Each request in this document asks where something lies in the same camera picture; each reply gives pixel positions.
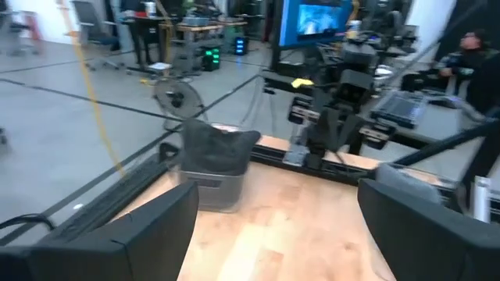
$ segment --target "keyboard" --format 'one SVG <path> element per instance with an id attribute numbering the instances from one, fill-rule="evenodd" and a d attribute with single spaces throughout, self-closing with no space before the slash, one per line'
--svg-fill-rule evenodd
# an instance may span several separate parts
<path id="1" fill-rule="evenodd" d="M 389 91 L 372 108 L 370 118 L 387 120 L 404 128 L 415 129 L 427 103 L 428 99 L 420 93 Z"/>

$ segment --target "white wall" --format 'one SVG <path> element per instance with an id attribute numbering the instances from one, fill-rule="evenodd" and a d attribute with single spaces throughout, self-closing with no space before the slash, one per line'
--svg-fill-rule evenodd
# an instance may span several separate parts
<path id="1" fill-rule="evenodd" d="M 448 19 L 455 8 L 455 0 L 414 0 L 408 14 L 406 24 L 419 27 L 419 41 L 416 44 L 418 52 L 405 59 L 411 60 L 429 45 L 433 44 L 445 30 Z M 427 53 L 420 61 L 430 62 L 438 46 Z"/>
<path id="2" fill-rule="evenodd" d="M 70 8 L 70 19 L 73 30 L 78 30 L 76 17 L 70 0 L 64 0 Z M 104 5 L 101 0 L 89 0 L 94 3 L 98 14 L 103 17 Z M 28 11 L 37 13 L 37 22 L 41 37 L 44 41 L 71 44 L 71 38 L 67 36 L 69 30 L 63 18 L 63 14 L 56 4 L 56 0 L 10 0 L 9 5 L 13 11 Z"/>

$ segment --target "gray floor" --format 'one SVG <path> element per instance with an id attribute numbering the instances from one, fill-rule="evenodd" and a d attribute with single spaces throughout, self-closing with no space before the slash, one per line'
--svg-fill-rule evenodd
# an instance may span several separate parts
<path id="1" fill-rule="evenodd" d="M 193 79 L 191 85 L 200 92 L 206 104 L 248 80 L 259 71 L 260 65 L 268 63 L 268 48 L 260 45 L 252 48 L 255 51 L 245 57 L 226 55 L 221 60 L 220 70 Z M 134 61 L 132 54 L 123 55 L 123 59 L 125 63 Z M 139 76 L 128 76 L 113 69 L 91 73 L 98 100 L 161 113 L 151 99 L 152 89 L 140 84 L 139 80 Z M 252 81 L 222 101 L 209 111 L 209 121 L 289 138 L 291 124 L 286 115 L 291 94 L 277 92 L 273 102 L 264 96 L 256 102 L 257 114 L 254 112 L 241 123 L 252 102 L 256 84 L 261 82 Z M 44 53 L 39 56 L 11 58 L 0 55 L 0 126 L 6 128 L 9 136 L 9 146 L 0 151 L 0 222 L 15 215 L 43 212 L 113 166 L 99 136 L 91 104 L 60 93 L 88 95 L 71 46 L 46 44 Z M 162 119 L 109 106 L 100 109 L 108 137 L 120 160 L 164 133 Z M 177 136 L 171 141 L 179 142 Z M 474 146 L 464 144 L 416 167 L 456 179 Z M 363 154 L 390 161 L 411 151 L 413 149 L 399 144 L 389 144 L 383 151 L 364 148 Z M 76 211 L 78 204 L 91 201 L 118 178 L 111 176 L 52 218 L 61 223 Z M 0 230 L 0 237 L 11 230 Z M 14 244 L 32 243 L 44 231 L 37 227 Z"/>

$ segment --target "yellow tag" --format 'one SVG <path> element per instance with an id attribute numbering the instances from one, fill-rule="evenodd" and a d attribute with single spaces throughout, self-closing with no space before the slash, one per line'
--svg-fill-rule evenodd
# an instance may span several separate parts
<path id="1" fill-rule="evenodd" d="M 294 87 L 295 89 L 301 87 L 302 85 L 312 86 L 314 85 L 314 83 L 311 80 L 302 78 L 297 78 L 293 82 L 291 82 L 291 86 Z"/>

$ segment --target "gray bin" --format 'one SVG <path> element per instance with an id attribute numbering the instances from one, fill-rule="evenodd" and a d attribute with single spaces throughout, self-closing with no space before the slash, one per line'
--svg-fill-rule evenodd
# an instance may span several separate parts
<path id="1" fill-rule="evenodd" d="M 221 176 L 206 173 L 180 171 L 180 182 L 198 183 L 200 211 L 236 212 L 243 191 L 243 179 L 240 176 Z"/>

